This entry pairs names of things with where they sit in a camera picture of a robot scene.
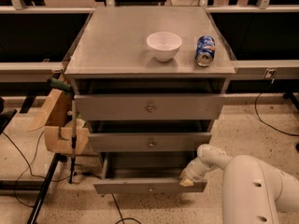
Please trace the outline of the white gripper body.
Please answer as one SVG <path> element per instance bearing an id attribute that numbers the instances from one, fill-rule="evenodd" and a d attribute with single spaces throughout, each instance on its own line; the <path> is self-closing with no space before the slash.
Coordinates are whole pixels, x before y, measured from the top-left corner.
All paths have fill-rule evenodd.
<path id="1" fill-rule="evenodd" d="M 211 172 L 214 169 L 214 165 L 206 164 L 199 158 L 195 158 L 193 161 L 190 161 L 186 168 L 181 172 L 180 180 L 183 177 L 188 177 L 193 183 L 199 183 L 204 179 L 206 173 Z"/>

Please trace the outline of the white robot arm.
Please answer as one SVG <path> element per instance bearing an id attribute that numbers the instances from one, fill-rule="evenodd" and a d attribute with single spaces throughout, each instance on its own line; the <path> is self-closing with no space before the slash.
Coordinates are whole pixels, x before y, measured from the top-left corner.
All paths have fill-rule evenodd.
<path id="1" fill-rule="evenodd" d="M 299 210 L 299 180 L 249 155 L 231 157 L 218 147 L 201 145 L 180 174 L 191 187 L 217 168 L 222 177 L 223 224 L 279 224 L 280 212 Z"/>

